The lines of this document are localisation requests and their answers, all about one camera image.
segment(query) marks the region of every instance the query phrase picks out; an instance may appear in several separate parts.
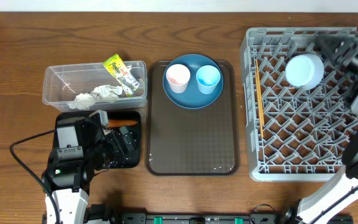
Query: pink cup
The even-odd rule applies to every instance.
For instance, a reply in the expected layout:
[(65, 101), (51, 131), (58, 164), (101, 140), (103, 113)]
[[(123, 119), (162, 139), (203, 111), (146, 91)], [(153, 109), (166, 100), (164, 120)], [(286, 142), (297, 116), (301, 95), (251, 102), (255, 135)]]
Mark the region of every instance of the pink cup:
[(184, 65), (172, 65), (167, 70), (167, 80), (173, 92), (183, 93), (189, 84), (190, 70)]

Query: white cup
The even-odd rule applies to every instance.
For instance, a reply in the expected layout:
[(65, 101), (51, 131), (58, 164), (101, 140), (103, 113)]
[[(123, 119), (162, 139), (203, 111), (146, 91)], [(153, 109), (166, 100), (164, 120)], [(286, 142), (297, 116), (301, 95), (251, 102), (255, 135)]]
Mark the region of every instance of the white cup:
[(166, 76), (171, 90), (183, 93), (189, 84), (190, 70), (184, 65), (176, 64), (168, 68)]
[(316, 87), (323, 79), (324, 65), (314, 54), (293, 57), (285, 67), (285, 79), (294, 87), (303, 86), (305, 90)]

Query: wooden table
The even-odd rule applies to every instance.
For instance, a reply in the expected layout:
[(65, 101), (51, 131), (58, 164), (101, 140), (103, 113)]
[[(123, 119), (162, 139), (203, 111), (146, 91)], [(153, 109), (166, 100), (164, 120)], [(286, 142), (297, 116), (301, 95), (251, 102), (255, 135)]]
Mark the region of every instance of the wooden table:
[[(244, 93), (239, 47), (250, 27), (356, 26), (358, 14), (294, 13), (0, 13), (0, 223), (40, 223), (45, 195), (12, 158), (10, 143), (54, 127), (60, 113), (42, 103), (50, 65), (124, 60), (153, 62), (188, 53), (230, 62), (236, 73), (241, 167), (230, 177), (155, 177), (140, 164), (110, 170), (91, 184), (91, 203), (159, 213), (249, 213), (268, 203), (283, 210), (322, 183), (254, 182), (248, 174)], [(46, 168), (52, 136), (18, 147), (38, 175)], [(358, 224), (358, 201), (345, 213)]]

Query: black tray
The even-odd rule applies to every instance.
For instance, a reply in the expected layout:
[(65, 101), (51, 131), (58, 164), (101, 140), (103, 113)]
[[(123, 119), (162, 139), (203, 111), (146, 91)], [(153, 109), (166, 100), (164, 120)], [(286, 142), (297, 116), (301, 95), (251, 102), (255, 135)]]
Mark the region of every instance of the black tray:
[(153, 64), (149, 72), (147, 169), (154, 175), (230, 175), (239, 167), (236, 94), (230, 63), (218, 60), (223, 91), (198, 110), (173, 103), (162, 86), (170, 61)]
[[(93, 111), (79, 111), (79, 112), (67, 112), (61, 113), (56, 118), (56, 123), (62, 119), (66, 118), (74, 118), (78, 116), (89, 116)], [(121, 119), (121, 120), (134, 120), (137, 121), (137, 124), (133, 126), (129, 126), (128, 129), (132, 132), (134, 139), (136, 142), (140, 144), (141, 142), (141, 118), (140, 114), (136, 111), (107, 111), (108, 119)], [(53, 137), (53, 148), (58, 146), (57, 135), (55, 134)], [(135, 151), (128, 153), (125, 158), (120, 158), (107, 164), (109, 169), (116, 169), (116, 168), (133, 168), (135, 167), (140, 161), (140, 147), (138, 146)]]

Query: blue cup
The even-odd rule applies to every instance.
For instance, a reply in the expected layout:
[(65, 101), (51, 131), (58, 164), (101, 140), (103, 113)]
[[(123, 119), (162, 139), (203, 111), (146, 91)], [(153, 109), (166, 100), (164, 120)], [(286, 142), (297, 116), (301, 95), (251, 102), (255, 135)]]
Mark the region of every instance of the blue cup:
[(214, 66), (205, 65), (198, 69), (196, 79), (199, 91), (207, 95), (215, 90), (221, 80), (221, 73)]

